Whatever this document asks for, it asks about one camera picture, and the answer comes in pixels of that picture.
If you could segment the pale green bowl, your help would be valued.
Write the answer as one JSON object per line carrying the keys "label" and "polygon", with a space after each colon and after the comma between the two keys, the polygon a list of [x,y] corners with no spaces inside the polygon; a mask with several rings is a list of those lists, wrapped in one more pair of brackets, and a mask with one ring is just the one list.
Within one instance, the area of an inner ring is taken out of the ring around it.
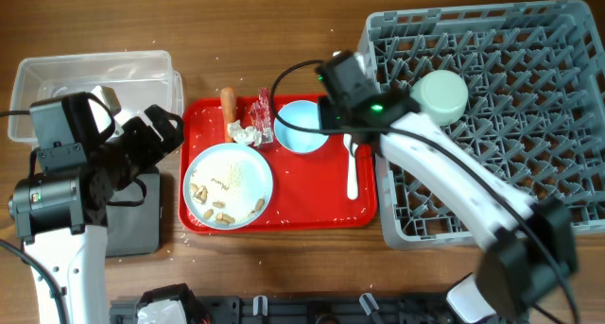
{"label": "pale green bowl", "polygon": [[448,126],[463,115],[469,90],[462,77],[451,71],[436,70],[416,82],[411,88],[410,96],[434,123]]}

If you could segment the white tissue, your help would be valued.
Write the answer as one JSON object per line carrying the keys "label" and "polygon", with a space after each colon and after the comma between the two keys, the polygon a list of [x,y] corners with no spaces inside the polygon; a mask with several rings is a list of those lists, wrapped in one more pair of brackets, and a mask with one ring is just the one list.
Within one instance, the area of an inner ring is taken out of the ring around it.
{"label": "white tissue", "polygon": [[228,135],[238,144],[259,146],[263,140],[263,133],[254,126],[242,128],[240,121],[227,125]]}

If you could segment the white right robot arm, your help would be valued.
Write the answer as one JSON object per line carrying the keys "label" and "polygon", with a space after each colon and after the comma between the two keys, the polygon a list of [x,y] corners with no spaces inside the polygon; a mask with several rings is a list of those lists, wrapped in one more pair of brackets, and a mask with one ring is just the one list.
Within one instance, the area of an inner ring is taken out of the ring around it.
{"label": "white right robot arm", "polygon": [[446,294],[460,320],[518,320],[560,288],[580,321],[568,283],[579,269],[575,235],[559,199],[536,201],[498,178],[453,143],[408,92],[380,92],[353,53],[320,62],[316,72],[327,92],[320,101],[321,130],[372,145],[432,192],[482,249],[478,270]]}

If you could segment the light blue plate with rice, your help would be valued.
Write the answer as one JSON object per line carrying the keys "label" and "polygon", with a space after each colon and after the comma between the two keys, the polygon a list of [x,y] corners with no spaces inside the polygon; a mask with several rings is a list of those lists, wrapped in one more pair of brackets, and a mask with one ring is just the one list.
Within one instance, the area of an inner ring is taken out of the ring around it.
{"label": "light blue plate with rice", "polygon": [[184,203],[196,225],[239,230],[264,213],[274,180],[268,162],[255,149],[235,143],[203,150],[186,168]]}

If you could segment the red snack wrapper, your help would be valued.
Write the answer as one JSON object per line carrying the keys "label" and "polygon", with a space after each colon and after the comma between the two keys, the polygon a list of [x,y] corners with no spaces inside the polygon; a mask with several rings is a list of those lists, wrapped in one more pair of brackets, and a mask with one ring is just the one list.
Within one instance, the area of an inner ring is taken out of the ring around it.
{"label": "red snack wrapper", "polygon": [[261,134],[261,145],[268,145],[273,142],[272,118],[268,98],[268,88],[259,88],[258,97],[251,104],[250,109],[251,123]]}

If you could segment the light blue bowl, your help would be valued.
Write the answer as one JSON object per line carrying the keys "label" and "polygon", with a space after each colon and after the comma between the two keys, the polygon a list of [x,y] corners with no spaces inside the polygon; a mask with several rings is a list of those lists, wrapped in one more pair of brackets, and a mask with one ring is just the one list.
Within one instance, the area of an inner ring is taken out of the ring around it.
{"label": "light blue bowl", "polygon": [[319,108],[316,102],[297,100],[279,110],[275,118],[274,134],[279,144],[296,154],[309,154],[321,148],[327,135],[308,132],[320,128]]}

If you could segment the white plastic spoon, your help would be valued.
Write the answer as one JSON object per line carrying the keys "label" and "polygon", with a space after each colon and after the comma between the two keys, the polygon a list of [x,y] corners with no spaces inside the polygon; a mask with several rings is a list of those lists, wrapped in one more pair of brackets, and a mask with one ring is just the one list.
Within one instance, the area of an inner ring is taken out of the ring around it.
{"label": "white plastic spoon", "polygon": [[358,181],[355,160],[357,144],[353,142],[351,134],[343,135],[343,144],[348,150],[347,197],[350,200],[356,200],[358,198]]}

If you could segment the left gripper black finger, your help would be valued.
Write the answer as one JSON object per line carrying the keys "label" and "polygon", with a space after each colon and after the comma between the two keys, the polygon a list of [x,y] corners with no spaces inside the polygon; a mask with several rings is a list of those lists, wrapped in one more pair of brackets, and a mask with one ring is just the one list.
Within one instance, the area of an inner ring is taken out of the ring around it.
{"label": "left gripper black finger", "polygon": [[182,130],[183,120],[174,113],[168,112],[158,105],[151,105],[145,109],[145,115],[156,130]]}
{"label": "left gripper black finger", "polygon": [[147,125],[141,118],[130,119],[123,130],[127,136],[127,144],[139,153],[169,154],[184,141],[183,120],[178,115],[160,117]]}

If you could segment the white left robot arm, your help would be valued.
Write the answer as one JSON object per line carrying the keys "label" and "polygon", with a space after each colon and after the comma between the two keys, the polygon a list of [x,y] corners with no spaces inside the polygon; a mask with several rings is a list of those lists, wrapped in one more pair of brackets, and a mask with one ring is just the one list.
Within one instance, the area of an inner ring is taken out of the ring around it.
{"label": "white left robot arm", "polygon": [[9,198],[22,245],[1,245],[31,267],[42,323],[109,322],[107,209],[131,184],[145,193],[140,175],[184,140],[182,118],[158,105],[145,110],[146,120],[128,120],[120,135],[102,105],[109,124],[99,128],[91,108],[98,101],[81,92],[29,107],[39,145]]}

